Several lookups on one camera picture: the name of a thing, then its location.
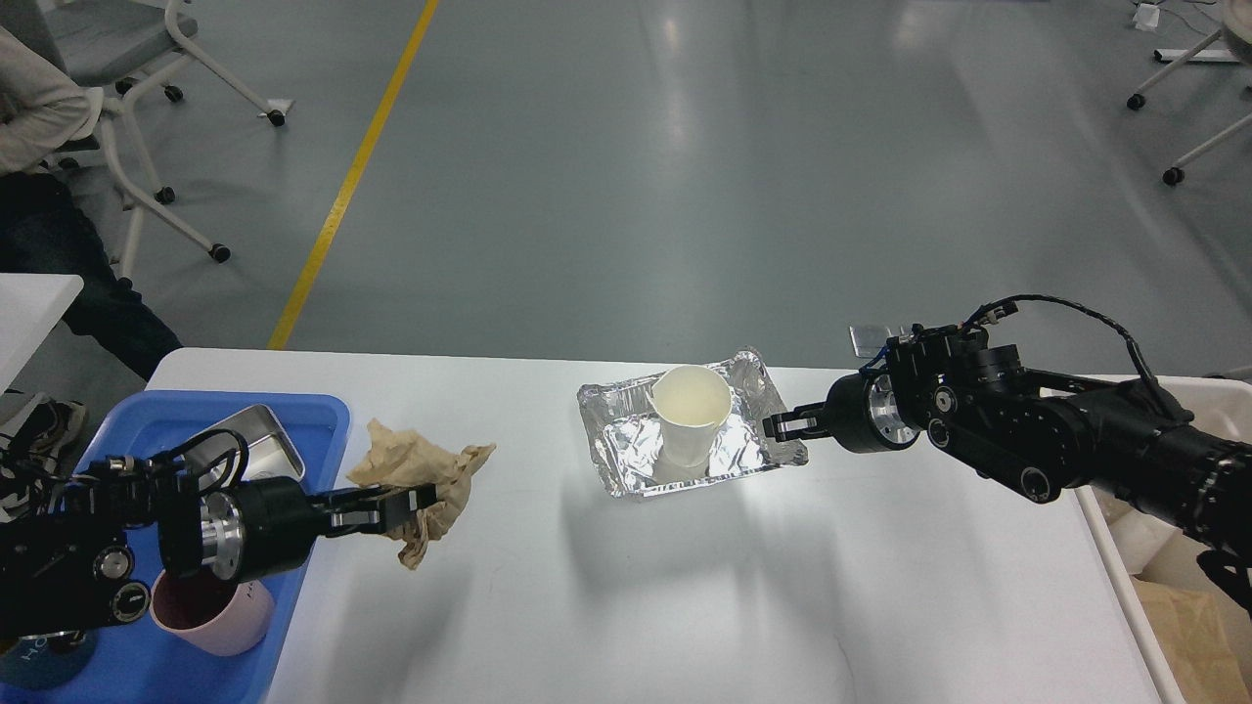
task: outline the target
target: white table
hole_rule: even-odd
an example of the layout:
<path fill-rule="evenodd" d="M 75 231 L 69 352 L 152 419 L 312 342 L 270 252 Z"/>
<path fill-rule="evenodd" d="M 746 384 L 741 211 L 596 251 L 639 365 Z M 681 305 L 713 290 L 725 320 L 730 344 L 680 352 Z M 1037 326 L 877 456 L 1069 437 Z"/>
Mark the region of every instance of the white table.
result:
<path fill-rule="evenodd" d="M 0 391 L 9 388 L 79 291 L 83 279 L 73 274 L 0 273 Z"/>
<path fill-rule="evenodd" d="M 383 539 L 318 544 L 267 701 L 1161 700 L 1072 492 L 1034 506 L 925 442 L 820 441 L 804 467 L 611 499 L 575 392 L 662 368 L 167 357 L 150 388 L 338 396 L 344 470 L 371 417 L 500 445 L 417 572 Z M 841 373 L 771 370 L 790 405 Z"/>

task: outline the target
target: person's leg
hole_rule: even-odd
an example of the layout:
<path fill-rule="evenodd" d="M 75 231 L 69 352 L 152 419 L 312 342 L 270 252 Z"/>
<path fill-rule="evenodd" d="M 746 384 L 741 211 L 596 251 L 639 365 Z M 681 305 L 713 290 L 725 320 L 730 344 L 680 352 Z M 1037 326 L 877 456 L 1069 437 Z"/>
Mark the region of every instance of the person's leg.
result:
<path fill-rule="evenodd" d="M 160 360 L 182 347 L 178 337 L 139 293 L 118 283 L 95 225 L 60 182 L 49 175 L 11 179 L 4 180 L 29 189 L 34 204 L 0 207 L 0 271 L 83 277 L 83 292 L 63 319 L 75 334 L 90 334 L 136 375 L 150 378 Z"/>

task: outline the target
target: blue plastic tray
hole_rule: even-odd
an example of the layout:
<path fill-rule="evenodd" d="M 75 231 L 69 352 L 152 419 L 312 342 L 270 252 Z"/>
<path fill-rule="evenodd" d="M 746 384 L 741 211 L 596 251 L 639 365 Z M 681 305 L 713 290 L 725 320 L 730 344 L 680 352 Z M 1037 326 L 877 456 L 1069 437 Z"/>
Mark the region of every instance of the blue plastic tray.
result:
<path fill-rule="evenodd" d="M 105 417 L 78 471 L 106 455 L 148 457 L 168 450 L 237 411 L 264 403 L 273 408 L 304 461 L 305 491 L 334 485 L 348 436 L 348 407 L 333 396 L 145 391 Z M 148 585 L 160 574 L 156 527 L 128 534 L 138 565 L 134 579 Z M 255 704 L 265 695 L 283 649 L 304 567 L 262 580 L 274 595 L 265 638 L 232 658 L 217 658 L 168 634 L 150 616 L 98 631 L 91 661 L 73 680 L 43 691 L 0 684 L 3 704 Z"/>

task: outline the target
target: brown paper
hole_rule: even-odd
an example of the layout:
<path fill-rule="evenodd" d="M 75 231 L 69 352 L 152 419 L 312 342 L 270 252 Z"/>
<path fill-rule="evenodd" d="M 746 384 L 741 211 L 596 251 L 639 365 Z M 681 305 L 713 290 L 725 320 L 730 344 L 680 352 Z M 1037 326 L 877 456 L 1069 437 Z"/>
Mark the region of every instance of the brown paper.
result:
<path fill-rule="evenodd" d="M 1132 577 L 1188 704 L 1252 704 L 1211 594 Z"/>
<path fill-rule="evenodd" d="M 397 557 L 402 565 L 416 570 L 426 556 L 426 547 L 452 529 L 453 521 L 470 501 L 470 477 L 478 471 L 495 445 L 471 445 L 453 455 L 412 430 L 393 431 L 372 418 L 369 451 L 348 479 L 359 486 L 394 486 L 397 491 L 423 484 L 434 485 L 436 502 L 423 509 L 406 524 L 388 531 L 392 540 L 404 541 Z"/>

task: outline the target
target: aluminum foil tray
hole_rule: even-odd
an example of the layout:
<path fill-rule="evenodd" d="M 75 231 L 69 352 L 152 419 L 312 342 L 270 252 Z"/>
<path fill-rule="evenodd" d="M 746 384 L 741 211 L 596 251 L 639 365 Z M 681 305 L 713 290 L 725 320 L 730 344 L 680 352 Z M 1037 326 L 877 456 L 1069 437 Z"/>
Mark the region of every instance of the aluminum foil tray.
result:
<path fill-rule="evenodd" d="M 730 383 L 734 403 L 714 441 L 707 472 L 694 479 L 667 481 L 656 467 L 661 427 L 647 391 L 664 372 L 578 390 L 591 460 L 610 495 L 646 499 L 809 462 L 809 451 L 799 440 L 775 442 L 761 433 L 761 420 L 788 407 L 756 349 L 746 347 L 730 360 L 706 366 Z"/>

